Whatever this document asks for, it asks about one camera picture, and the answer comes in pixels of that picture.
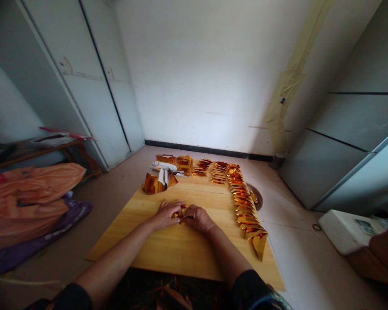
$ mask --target person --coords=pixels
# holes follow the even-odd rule
[[[26,309],[291,309],[264,283],[206,210],[190,205],[182,214],[184,201],[166,202],[53,300],[41,299]],[[152,232],[181,221],[211,243],[226,285],[129,268]]]

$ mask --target white box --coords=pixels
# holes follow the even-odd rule
[[[363,246],[368,246],[369,240],[373,237],[363,232],[355,220],[370,223],[377,234],[385,231],[375,220],[336,210],[329,210],[319,219],[319,224],[329,240],[344,256],[354,253]]]

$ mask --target purple bag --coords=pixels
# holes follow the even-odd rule
[[[7,272],[38,253],[46,245],[57,240],[66,231],[80,222],[92,210],[90,202],[72,200],[69,194],[63,196],[69,211],[66,212],[55,228],[39,238],[13,245],[0,251],[0,274]]]

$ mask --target cabinet door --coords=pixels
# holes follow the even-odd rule
[[[373,151],[388,137],[388,95],[329,94],[307,128]]]
[[[376,11],[330,91],[388,92],[388,0]]]
[[[144,134],[135,105],[135,95],[113,4],[81,0],[108,79],[129,147],[144,146]]]
[[[23,2],[112,169],[130,149],[78,1]]]
[[[312,209],[367,155],[306,129],[279,173],[303,205]]]

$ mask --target tiled floor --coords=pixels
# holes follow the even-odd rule
[[[85,255],[143,182],[156,154],[186,155],[187,151],[146,146],[100,179],[75,188],[74,199],[92,202],[94,210],[65,236],[13,271],[11,277],[69,283],[90,263]],[[322,232],[312,230],[321,214],[304,209],[266,162],[189,152],[241,165],[246,181],[262,194],[259,211],[286,291],[280,292],[295,310],[388,309],[381,287],[351,269]],[[22,309],[39,298],[52,298],[57,286],[0,286],[0,309]]]

